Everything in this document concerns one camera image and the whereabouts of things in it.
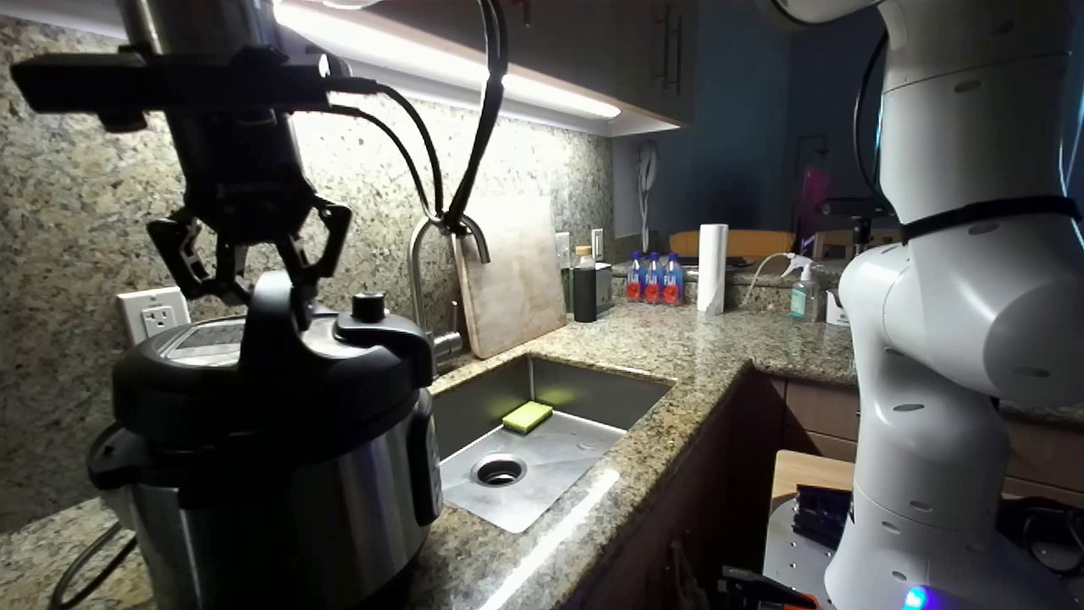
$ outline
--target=yellow sponge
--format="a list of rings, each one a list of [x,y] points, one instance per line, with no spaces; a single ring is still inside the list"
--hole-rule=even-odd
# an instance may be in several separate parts
[[[548,414],[553,414],[553,407],[527,400],[527,402],[515,407],[512,414],[505,414],[500,423],[505,423],[507,429],[527,433],[527,429],[536,429]]]

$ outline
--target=cooker handle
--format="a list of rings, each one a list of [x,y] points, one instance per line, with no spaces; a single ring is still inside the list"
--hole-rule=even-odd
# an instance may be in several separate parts
[[[439,512],[438,419],[435,400],[420,391],[406,427],[406,460],[416,525],[430,525]]]
[[[256,278],[243,316],[241,368],[296,372],[311,357],[302,342],[308,312],[296,298],[298,291],[285,271]]]

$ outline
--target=sink drain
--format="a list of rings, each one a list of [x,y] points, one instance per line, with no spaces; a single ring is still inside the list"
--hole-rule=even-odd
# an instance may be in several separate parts
[[[486,457],[479,467],[476,467],[476,479],[487,489],[505,489],[505,484],[515,484],[520,479],[526,474],[526,464],[507,457],[507,454],[498,454],[498,457]]]

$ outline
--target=wall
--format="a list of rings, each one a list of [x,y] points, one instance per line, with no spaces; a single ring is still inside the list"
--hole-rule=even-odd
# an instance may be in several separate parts
[[[875,9],[792,34],[786,128],[789,192],[800,192],[802,164],[822,146],[830,198],[868,198],[855,159],[852,112],[882,34],[885,27]]]
[[[34,114],[11,83],[20,57],[113,49],[0,22],[0,531],[93,494],[86,451],[113,417],[109,368],[125,346],[116,291],[170,285],[145,239],[145,220],[166,216],[184,192],[162,121],[139,137],[105,137],[89,114]],[[401,109],[375,103],[368,112],[416,143]],[[420,112],[454,185],[476,109]],[[395,148],[347,120],[298,114],[296,126],[308,180],[355,209],[321,301],[347,306],[355,287],[382,287],[389,310],[406,312],[404,254],[420,205]],[[600,139],[500,120],[479,182],[553,208],[555,226],[610,226],[610,146]],[[447,327],[454,281],[439,240],[426,243],[424,276],[426,316]]]
[[[612,146],[616,233],[637,233],[637,148],[657,146],[649,226],[669,239],[709,220],[789,226],[789,34],[751,0],[698,0],[687,128]]]

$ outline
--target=white robot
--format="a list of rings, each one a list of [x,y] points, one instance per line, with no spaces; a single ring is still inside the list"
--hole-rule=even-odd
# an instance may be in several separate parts
[[[843,271],[861,383],[840,610],[1058,610],[1063,584],[996,535],[999,400],[1084,402],[1084,249],[1067,199],[1084,0],[771,0],[887,27],[882,180],[908,243]]]

